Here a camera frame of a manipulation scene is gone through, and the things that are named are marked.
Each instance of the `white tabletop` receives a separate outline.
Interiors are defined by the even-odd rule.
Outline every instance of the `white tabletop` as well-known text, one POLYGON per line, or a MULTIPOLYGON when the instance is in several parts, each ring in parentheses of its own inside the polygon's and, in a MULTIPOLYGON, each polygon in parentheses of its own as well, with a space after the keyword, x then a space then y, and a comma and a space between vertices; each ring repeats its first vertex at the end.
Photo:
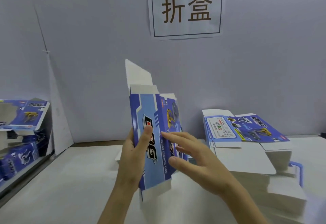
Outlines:
MULTIPOLYGON (((292 160, 304 165, 307 224, 326 212, 326 140, 293 138, 292 160)), ((96 223, 113 188, 121 146, 68 148, 0 209, 6 223, 96 223)), ((220 198, 175 173, 172 190, 140 204, 136 192, 125 223, 235 223, 220 198)))

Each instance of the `forearm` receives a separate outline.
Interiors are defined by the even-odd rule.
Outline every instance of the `forearm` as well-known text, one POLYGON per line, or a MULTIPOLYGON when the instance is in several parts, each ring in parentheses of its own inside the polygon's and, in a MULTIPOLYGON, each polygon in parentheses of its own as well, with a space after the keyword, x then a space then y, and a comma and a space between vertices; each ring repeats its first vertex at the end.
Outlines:
POLYGON ((239 182, 230 185, 221 197, 238 224, 268 224, 247 190, 239 182))
POLYGON ((133 193, 115 186, 97 224, 123 224, 133 193))

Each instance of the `yellow strip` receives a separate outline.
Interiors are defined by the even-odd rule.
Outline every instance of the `yellow strip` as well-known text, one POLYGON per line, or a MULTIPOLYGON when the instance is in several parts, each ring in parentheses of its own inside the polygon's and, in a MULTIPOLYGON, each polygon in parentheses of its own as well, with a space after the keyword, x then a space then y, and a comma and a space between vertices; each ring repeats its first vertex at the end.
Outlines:
POLYGON ((240 133, 240 131, 238 131, 238 129, 235 129, 235 131, 238 133, 238 135, 241 137, 241 139, 243 141, 245 141, 245 138, 243 137, 243 135, 240 133))

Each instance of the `sign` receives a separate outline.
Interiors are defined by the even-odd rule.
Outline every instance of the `sign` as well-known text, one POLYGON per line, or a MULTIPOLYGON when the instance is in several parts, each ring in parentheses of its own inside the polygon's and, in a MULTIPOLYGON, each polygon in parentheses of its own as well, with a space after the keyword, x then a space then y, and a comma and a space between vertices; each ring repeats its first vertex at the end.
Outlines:
POLYGON ((221 33, 222 0, 148 0, 151 36, 183 39, 221 33))

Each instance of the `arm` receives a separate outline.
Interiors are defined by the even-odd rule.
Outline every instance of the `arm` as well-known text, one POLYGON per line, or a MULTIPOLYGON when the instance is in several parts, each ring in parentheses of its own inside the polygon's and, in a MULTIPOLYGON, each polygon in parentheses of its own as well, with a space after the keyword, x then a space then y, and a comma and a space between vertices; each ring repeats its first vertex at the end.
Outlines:
POLYGON ((169 164, 204 189, 220 196, 238 224, 268 224, 246 189, 205 144, 186 132, 162 132, 162 136, 176 143, 178 151, 192 156, 197 162, 197 165, 193 165, 172 156, 169 164))
POLYGON ((123 224, 131 199, 138 189, 145 166, 145 153, 153 128, 146 126, 136 147, 133 145, 133 130, 122 146, 118 175, 107 204, 97 224, 123 224))

